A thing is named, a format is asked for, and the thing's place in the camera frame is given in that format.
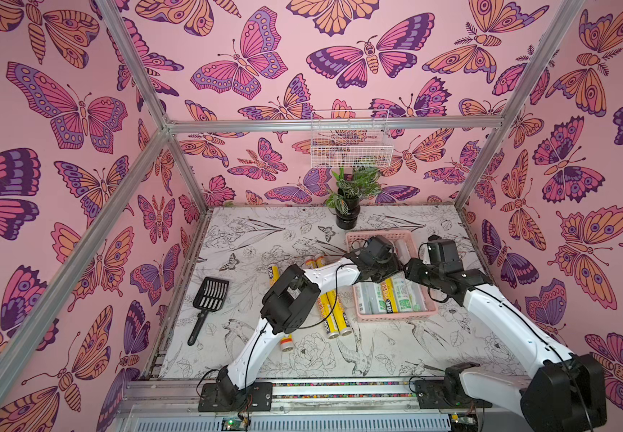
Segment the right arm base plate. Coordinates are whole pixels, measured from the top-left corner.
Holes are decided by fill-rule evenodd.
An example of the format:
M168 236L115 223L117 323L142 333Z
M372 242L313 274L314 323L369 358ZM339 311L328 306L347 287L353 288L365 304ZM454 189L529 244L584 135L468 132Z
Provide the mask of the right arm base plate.
M492 408L490 402L473 399L445 379L426 379L419 377L408 385L417 397L419 408L439 410L469 410L470 408Z

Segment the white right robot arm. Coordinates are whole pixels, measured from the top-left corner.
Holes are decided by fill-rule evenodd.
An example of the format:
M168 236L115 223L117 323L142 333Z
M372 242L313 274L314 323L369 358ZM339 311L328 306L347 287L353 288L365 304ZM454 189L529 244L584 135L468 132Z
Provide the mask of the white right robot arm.
M523 376L489 373L466 362L446 368L444 397L487 401L534 431L593 431L606 425L605 378L593 356L579 356L531 322L478 269L466 270L451 239L430 237L428 260L414 257L407 280L438 290L488 327L518 360Z

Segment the pink plastic basket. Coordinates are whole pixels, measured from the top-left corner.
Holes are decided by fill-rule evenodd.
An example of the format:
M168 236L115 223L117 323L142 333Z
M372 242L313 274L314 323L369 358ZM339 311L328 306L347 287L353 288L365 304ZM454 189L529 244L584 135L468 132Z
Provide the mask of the pink plastic basket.
M346 235L346 243L349 249L355 249L374 236L387 239L398 259L417 257L417 247L407 230L351 231ZM419 320L437 313L426 289L407 280L402 270L381 283L357 283L353 293L359 321Z

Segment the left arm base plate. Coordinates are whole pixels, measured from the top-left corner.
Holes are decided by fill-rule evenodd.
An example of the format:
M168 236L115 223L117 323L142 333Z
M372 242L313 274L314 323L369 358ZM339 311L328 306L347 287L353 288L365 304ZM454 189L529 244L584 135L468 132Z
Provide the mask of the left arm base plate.
M273 384L255 382L246 390L236 390L221 383L203 385L198 404L199 412L270 411Z

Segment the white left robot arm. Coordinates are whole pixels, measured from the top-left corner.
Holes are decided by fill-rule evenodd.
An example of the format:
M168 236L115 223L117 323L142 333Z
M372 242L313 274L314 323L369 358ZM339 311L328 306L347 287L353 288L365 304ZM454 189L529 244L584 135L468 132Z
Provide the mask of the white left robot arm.
M327 266L289 266L264 295L250 341L233 362L219 370L217 388L230 398L243 394L283 336L304 326L320 295L360 282L380 283L401 270L392 244L383 236L371 237L363 248Z

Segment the yellow red wrap roll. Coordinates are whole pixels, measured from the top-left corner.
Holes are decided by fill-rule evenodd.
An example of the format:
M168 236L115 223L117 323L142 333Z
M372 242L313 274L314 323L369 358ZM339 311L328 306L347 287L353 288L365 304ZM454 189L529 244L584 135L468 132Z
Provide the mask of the yellow red wrap roll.
M281 271L277 265L268 266L267 269L269 286L273 287L275 283L278 281L281 275ZM282 352L289 353L294 349L293 337L291 335L284 335L284 337L280 340L279 347Z

